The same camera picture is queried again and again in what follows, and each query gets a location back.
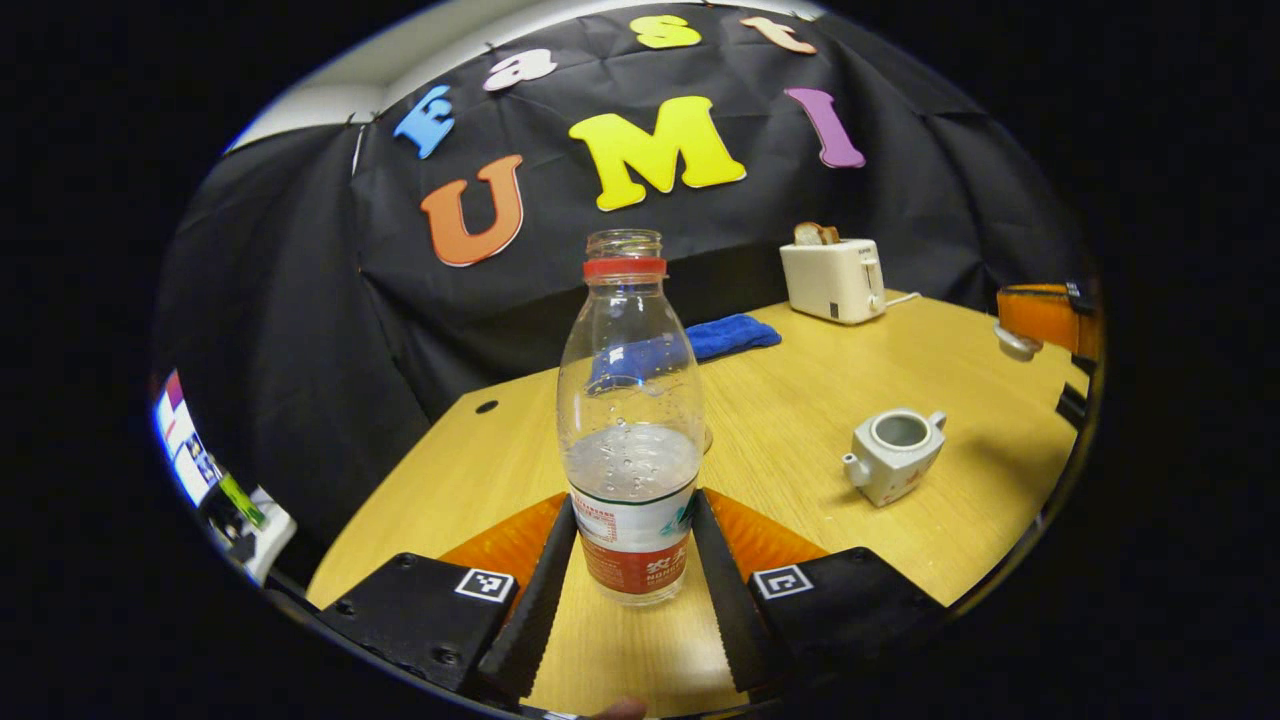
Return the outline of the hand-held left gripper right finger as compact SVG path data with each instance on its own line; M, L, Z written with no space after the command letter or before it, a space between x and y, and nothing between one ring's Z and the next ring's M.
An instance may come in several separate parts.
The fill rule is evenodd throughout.
M873 550L827 552L721 492L695 492L692 533L736 691L870 666L946 619L945 605Z

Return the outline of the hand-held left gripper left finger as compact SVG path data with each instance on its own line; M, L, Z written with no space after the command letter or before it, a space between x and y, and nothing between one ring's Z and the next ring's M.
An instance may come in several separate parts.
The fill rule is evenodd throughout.
M403 551L319 620L440 691L495 706L530 696L576 537L557 493L433 559Z

